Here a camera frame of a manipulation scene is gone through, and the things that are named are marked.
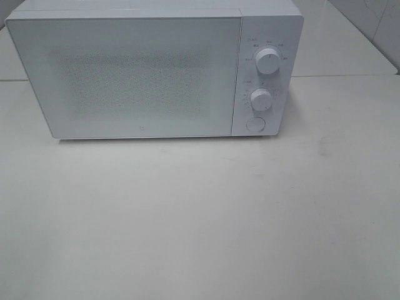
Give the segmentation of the white microwave oven body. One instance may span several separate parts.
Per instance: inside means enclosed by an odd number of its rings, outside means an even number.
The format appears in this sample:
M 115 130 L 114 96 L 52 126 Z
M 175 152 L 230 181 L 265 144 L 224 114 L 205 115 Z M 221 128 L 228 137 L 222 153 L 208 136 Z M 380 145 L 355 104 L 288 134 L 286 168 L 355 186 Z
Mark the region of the white microwave oven body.
M 281 125 L 304 23 L 302 14 L 292 1 L 24 1 L 6 18 L 5 25 L 8 29 L 8 21 L 20 19 L 182 18 L 241 20 L 231 133 L 228 136 L 276 135 Z M 263 75 L 256 69 L 254 57 L 260 49 L 268 46 L 279 50 L 281 65 L 276 72 Z M 272 94 L 272 105 L 267 111 L 252 109 L 250 95 L 257 89 L 267 89 Z M 246 128 L 246 123 L 255 117 L 263 118 L 266 122 L 262 132 L 252 132 Z M 195 137 L 224 136 L 129 138 Z

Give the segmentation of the round white door button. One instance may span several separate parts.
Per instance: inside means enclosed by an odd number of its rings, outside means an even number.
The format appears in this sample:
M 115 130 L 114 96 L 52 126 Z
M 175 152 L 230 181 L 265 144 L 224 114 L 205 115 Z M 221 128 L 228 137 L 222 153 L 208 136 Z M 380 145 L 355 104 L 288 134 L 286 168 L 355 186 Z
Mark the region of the round white door button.
M 254 117 L 251 118 L 247 123 L 246 123 L 246 128 L 248 131 L 252 132 L 262 132 L 266 126 L 266 122 L 263 118 L 261 117 Z

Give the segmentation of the white timer knob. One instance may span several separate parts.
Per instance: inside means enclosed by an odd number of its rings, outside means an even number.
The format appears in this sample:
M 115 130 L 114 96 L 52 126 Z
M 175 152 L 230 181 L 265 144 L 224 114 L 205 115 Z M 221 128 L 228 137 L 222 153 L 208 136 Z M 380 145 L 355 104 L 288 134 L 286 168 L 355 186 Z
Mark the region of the white timer knob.
M 267 111 L 273 103 L 273 96 L 267 89 L 257 89 L 251 93 L 250 101 L 254 111 Z

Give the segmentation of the white microwave door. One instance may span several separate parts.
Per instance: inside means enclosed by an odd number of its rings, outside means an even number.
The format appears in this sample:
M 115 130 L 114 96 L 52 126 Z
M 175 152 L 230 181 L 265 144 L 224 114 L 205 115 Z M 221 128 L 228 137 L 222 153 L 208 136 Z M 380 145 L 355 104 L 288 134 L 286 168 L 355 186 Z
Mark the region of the white microwave door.
M 238 17 L 7 26 L 54 138 L 231 133 Z

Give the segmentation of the upper white power knob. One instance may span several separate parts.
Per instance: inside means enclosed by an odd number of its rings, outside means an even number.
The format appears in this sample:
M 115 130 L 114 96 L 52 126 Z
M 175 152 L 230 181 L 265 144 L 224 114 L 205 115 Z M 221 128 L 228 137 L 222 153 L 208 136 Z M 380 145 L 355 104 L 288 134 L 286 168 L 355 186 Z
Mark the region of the upper white power knob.
M 275 73 L 281 65 L 281 53 L 276 47 L 268 46 L 255 54 L 256 69 L 263 75 Z

